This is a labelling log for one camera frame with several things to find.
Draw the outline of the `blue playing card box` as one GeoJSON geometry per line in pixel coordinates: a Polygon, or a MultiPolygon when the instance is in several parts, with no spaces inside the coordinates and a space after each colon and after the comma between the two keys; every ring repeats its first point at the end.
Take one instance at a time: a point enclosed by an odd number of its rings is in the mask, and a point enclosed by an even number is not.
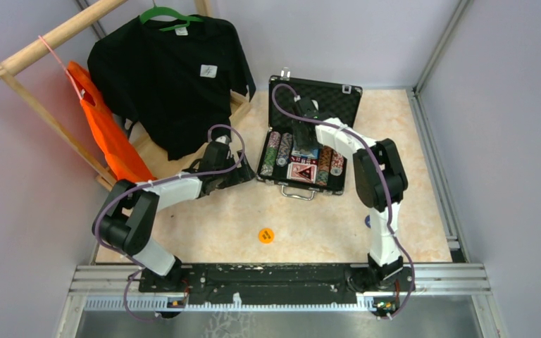
{"type": "Polygon", "coordinates": [[[317,159],[320,149],[293,149],[292,155],[301,158],[317,159]]]}

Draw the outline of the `red black triangle marker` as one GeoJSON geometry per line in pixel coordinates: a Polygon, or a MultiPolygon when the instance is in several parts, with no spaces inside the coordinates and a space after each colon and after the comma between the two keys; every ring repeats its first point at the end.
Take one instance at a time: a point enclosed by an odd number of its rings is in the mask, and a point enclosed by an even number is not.
{"type": "Polygon", "coordinates": [[[310,165],[295,170],[294,178],[302,181],[313,184],[316,181],[316,171],[317,167],[310,165]]]}

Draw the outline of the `black aluminium poker case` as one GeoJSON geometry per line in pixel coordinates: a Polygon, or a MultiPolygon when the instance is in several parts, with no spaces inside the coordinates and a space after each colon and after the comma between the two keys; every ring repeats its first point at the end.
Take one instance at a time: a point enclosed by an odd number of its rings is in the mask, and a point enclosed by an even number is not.
{"type": "MultiPolygon", "coordinates": [[[[274,165],[273,173],[270,176],[261,175],[261,167],[265,154],[266,145],[273,131],[279,132],[281,135],[292,131],[292,120],[294,113],[292,106],[296,96],[317,100],[320,112],[332,113],[339,118],[347,126],[351,127],[356,119],[357,111],[363,94],[361,87],[352,85],[336,84],[331,82],[321,82],[315,80],[305,80],[295,77],[287,77],[286,75],[274,75],[269,79],[269,96],[268,96],[268,130],[263,146],[261,159],[257,168],[257,179],[260,182],[267,184],[276,184],[281,187],[293,187],[298,189],[309,190],[313,194],[326,193],[329,195],[341,195],[344,192],[344,184],[346,177],[347,162],[344,159],[343,173],[340,176],[329,175],[326,186],[299,182],[287,179],[287,169],[290,163],[310,163],[318,166],[318,158],[301,158],[290,153],[288,164],[280,167],[274,165]]],[[[298,149],[294,143],[292,150],[298,149]]]]}

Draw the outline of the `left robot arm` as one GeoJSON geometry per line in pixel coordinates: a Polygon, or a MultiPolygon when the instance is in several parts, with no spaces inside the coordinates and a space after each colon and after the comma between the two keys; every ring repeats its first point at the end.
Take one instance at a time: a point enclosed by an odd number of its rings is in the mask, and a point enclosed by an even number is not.
{"type": "Polygon", "coordinates": [[[182,261],[152,235],[157,213],[253,178],[243,150],[234,154],[228,144],[212,141],[201,158],[172,177],[155,182],[117,181],[93,222],[92,233],[100,245],[126,256],[148,276],[173,291],[182,290],[186,280],[182,261]]]}

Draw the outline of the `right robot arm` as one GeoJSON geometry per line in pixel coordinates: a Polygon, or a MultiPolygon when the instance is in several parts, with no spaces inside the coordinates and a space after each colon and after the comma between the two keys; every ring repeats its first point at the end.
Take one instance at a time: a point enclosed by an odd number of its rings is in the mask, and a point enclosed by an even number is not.
{"type": "Polygon", "coordinates": [[[356,193],[369,208],[372,230],[368,282],[378,288],[392,284],[404,267],[397,221],[408,187],[397,146],[391,139],[363,136],[339,118],[320,113],[310,98],[296,96],[292,111],[297,131],[353,163],[356,193]]]}

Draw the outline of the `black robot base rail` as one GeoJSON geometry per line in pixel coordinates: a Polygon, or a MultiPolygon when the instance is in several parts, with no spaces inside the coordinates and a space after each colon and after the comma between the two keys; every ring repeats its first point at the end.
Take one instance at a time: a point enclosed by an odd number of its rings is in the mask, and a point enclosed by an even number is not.
{"type": "Polygon", "coordinates": [[[140,292],[178,292],[190,305],[229,304],[236,294],[244,305],[342,305],[364,292],[411,288],[410,268],[379,282],[366,263],[192,263],[168,277],[145,270],[139,279],[140,292]]]}

